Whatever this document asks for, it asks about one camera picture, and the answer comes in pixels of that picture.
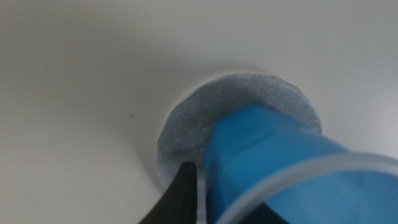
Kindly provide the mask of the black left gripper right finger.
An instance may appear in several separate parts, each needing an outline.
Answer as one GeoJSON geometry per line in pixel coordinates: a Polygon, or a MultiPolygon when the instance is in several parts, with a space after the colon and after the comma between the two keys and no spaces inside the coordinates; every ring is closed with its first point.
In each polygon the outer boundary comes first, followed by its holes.
{"type": "Polygon", "coordinates": [[[262,203],[244,219],[244,224],[288,224],[267,204],[262,203]]]}

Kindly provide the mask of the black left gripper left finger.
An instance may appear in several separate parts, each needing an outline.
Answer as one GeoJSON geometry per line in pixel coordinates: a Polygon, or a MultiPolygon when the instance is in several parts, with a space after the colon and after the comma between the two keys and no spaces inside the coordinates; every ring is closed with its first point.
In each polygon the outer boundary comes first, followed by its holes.
{"type": "Polygon", "coordinates": [[[172,183],[139,224],[196,224],[197,167],[181,163],[172,183]]]}

